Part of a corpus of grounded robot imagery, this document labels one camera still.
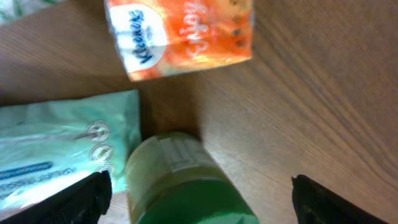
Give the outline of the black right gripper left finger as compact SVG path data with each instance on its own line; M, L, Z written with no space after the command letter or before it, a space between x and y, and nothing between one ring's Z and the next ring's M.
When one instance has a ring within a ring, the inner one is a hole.
M109 172L95 172L1 224L97 224L111 197Z

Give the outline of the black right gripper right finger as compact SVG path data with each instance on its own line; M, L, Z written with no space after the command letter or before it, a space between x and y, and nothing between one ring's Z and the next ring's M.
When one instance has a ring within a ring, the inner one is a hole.
M293 177L292 184L298 224L385 223L306 175Z

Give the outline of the teal tissue pack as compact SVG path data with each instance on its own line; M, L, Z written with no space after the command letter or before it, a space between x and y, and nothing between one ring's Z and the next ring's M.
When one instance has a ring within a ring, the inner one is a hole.
M127 188L126 161L141 142L139 93L1 108L1 218L13 216L94 172L114 193Z

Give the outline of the green lid jar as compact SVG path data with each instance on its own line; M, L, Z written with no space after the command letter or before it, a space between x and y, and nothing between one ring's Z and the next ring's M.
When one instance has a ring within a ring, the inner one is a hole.
M131 223L259 223L201 142L187 133L146 139L133 150L125 173Z

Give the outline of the orange tissue pack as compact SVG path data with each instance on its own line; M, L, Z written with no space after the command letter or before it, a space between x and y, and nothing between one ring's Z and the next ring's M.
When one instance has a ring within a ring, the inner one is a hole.
M131 81L224 67L252 57L253 0L105 0Z

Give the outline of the white tube gold cap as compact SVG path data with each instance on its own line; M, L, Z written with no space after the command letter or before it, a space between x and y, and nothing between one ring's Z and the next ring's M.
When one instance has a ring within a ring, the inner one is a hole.
M64 0L1 0L1 26L63 1Z

